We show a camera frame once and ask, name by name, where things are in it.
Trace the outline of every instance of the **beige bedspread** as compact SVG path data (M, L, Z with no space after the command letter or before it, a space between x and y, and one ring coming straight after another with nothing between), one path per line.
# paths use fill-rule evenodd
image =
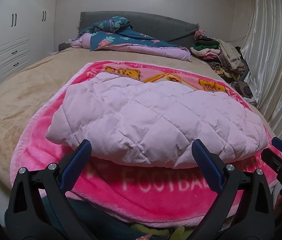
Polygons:
M185 62L129 52L90 52L72 48L44 58L0 85L0 181L8 188L11 188L9 170L12 153L28 120L84 65L100 60L145 62L222 80L209 65L195 58L192 58L193 62Z

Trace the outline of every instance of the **drawer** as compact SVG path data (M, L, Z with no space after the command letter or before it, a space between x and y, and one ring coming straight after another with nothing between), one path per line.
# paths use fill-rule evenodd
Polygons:
M13 46L10 46L0 51L0 66L8 63L16 57L29 52L29 40L19 42Z
M17 73L21 69L31 64L29 52L26 52L18 57L10 60L4 65L0 66L0 78L3 81L8 76Z

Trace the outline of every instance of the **blue rubber grip pad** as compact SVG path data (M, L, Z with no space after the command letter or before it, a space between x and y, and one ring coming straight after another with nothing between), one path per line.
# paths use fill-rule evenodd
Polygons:
M61 175L60 189L63 192L67 192L73 189L74 184L83 171L83 168L88 162L91 154L91 143L89 141L86 141Z
M218 194L221 193L223 189L222 174L209 157L209 154L198 141L193 141L191 150L192 156L198 164L209 188Z
M280 140L278 137L274 137L271 140L271 144L277 148L280 152L282 152L282 140Z

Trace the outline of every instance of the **teal floral blanket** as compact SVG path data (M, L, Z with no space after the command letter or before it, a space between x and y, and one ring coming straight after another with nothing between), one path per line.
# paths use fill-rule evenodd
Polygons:
M120 16L112 17L103 22L94 23L92 27L82 30L78 38L85 33L92 33L90 51L101 49L110 44L116 45L125 43L155 48L180 47L170 42L160 41L145 34L134 32L130 22L126 18Z

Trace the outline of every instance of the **pink fleece blanket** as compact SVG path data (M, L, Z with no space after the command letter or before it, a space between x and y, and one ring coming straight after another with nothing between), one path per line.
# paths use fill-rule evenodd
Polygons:
M83 34L79 39L71 43L72 48L84 48L90 49L90 33ZM106 45L101 49L103 50L114 50L114 51L123 51L123 52L135 52L141 54L148 54L154 56L175 58L191 62L191 54L187 48L184 47L166 47L166 48L156 48L156 47L147 47L139 44L123 43L116 45Z
M19 168L30 171L44 169L49 163L59 162L72 151L45 138L52 116L60 107L67 87L95 77L101 71L127 75L143 82L170 80L183 83L195 90L224 91L249 105L226 85L191 72L145 63L102 61L84 66L64 85L28 122L11 160L10 179L13 183ZM268 147L271 136L266 130ZM234 165L240 170L261 168L269 185L276 183L276 174L260 157L261 152ZM197 225L213 203L212 192L198 168L173 170L168 168L128 167L92 157L77 180L70 197L80 197L100 206L106 212L124 221L139 222L152 227ZM241 194L238 193L229 215L233 215Z

